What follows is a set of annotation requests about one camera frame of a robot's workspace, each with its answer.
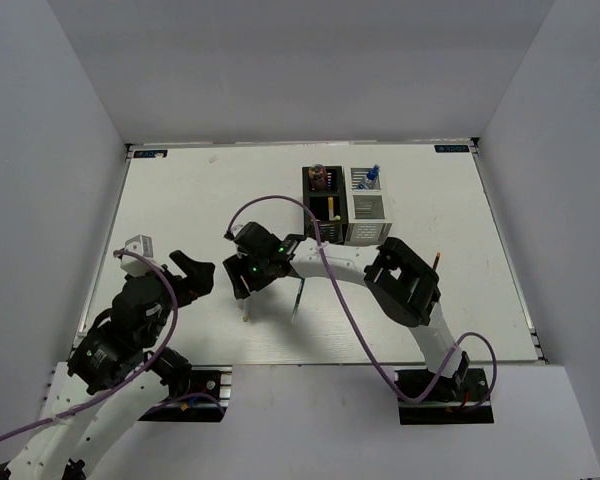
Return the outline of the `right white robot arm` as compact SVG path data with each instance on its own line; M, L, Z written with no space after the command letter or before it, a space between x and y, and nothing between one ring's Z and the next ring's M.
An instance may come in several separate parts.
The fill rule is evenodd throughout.
M402 240L379 246L330 244L289 234L280 239L256 222L225 238L236 253L223 261L234 297L247 299L277 279L326 278L367 288L382 312L414 337L433 390L452 399L468 385L468 355L456 344L440 305L439 276Z

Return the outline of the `blue cap spray bottle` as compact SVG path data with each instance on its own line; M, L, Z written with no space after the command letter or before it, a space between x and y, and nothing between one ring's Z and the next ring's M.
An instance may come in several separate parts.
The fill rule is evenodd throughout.
M361 190L373 190L373 189L375 189L379 173L380 173L380 166L379 165L374 165L361 178L361 180L358 183L357 188L361 189Z

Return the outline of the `pink tube of crayons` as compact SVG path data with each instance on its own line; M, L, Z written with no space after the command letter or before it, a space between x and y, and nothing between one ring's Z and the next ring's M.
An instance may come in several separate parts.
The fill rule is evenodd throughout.
M328 191L329 179L326 168L322 164L313 164L308 168L309 182L315 191Z

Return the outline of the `yellow cap marker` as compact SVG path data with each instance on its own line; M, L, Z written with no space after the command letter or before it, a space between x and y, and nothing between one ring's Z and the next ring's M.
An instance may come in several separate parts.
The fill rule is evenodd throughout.
M248 322L250 319L250 299L242 299L238 301L241 318L243 322Z
M328 219L329 219L329 221L334 221L334 219L335 219L334 198L328 197L327 204L328 204Z

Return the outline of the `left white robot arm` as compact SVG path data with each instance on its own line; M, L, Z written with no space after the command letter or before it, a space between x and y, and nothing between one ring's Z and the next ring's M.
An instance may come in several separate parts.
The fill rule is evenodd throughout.
M206 397L193 387L192 365L168 342L180 309L211 293L214 265L176 250L169 257L181 272L174 275L144 254L116 255L125 272L121 291L70 356L48 416L0 436L2 443L33 434L0 464L0 479L85 479L147 412Z

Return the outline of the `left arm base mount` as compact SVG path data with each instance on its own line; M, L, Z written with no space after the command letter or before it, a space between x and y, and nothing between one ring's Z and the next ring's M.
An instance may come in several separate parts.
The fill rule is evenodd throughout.
M182 377L162 380L167 396L141 418L144 422L219 423L228 410L230 367L194 367Z

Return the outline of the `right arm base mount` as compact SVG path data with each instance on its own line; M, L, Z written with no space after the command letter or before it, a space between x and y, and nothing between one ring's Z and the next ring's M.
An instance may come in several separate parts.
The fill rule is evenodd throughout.
M425 400L411 405L398 400L402 426L488 425L494 423L489 400L476 407L488 392L485 371L470 368L464 384L453 392L440 379Z

